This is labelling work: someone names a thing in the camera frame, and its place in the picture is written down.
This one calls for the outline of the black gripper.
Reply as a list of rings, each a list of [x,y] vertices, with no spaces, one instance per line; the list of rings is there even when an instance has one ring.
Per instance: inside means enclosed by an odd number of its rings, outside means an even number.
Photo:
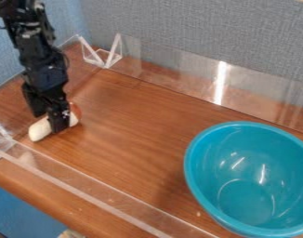
[[[63,90],[69,82],[66,55],[54,46],[52,35],[43,31],[20,33],[19,52],[26,68],[22,90],[28,108],[35,117],[47,112],[51,131],[58,134],[70,127],[71,117]]]

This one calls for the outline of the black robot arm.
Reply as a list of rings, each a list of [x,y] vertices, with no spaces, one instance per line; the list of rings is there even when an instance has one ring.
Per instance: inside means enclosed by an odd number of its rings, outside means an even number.
[[[0,29],[19,50],[26,70],[22,90],[35,117],[47,115],[52,133],[70,127],[71,107],[63,90],[67,57],[54,46],[55,30],[40,0],[0,0]]]

